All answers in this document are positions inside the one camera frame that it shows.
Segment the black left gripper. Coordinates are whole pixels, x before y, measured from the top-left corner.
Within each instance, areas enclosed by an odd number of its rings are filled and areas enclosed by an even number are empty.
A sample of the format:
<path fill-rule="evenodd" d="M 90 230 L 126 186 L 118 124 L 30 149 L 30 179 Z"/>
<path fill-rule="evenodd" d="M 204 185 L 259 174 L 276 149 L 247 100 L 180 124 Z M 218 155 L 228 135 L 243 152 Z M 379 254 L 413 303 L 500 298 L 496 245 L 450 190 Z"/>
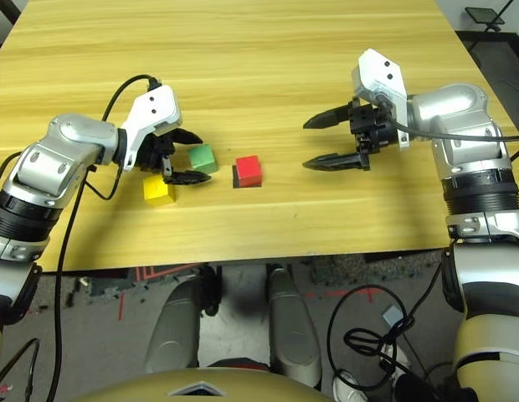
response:
<path fill-rule="evenodd" d="M 148 134 L 136 155 L 136 167 L 143 172 L 160 173 L 163 181 L 171 185 L 196 185 L 205 183 L 211 176 L 197 171 L 173 171 L 171 155 L 175 152 L 174 143 L 183 145 L 203 144 L 203 140 L 195 133 L 175 128 L 157 136 Z"/>

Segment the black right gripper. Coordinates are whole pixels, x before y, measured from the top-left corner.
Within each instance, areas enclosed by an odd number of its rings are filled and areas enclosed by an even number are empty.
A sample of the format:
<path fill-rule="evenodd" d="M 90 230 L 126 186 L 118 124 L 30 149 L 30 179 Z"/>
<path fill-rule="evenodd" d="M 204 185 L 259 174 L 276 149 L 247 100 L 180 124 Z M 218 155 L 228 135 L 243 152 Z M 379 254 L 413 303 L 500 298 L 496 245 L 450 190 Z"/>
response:
<path fill-rule="evenodd" d="M 389 114 L 371 104 L 361 105 L 353 98 L 349 105 L 323 111 L 308 119 L 303 129 L 325 129 L 348 121 L 355 136 L 356 152 L 326 154 L 303 162 L 302 166 L 317 171 L 370 169 L 370 155 L 380 153 L 383 147 L 398 144 L 398 130 L 388 119 Z"/>

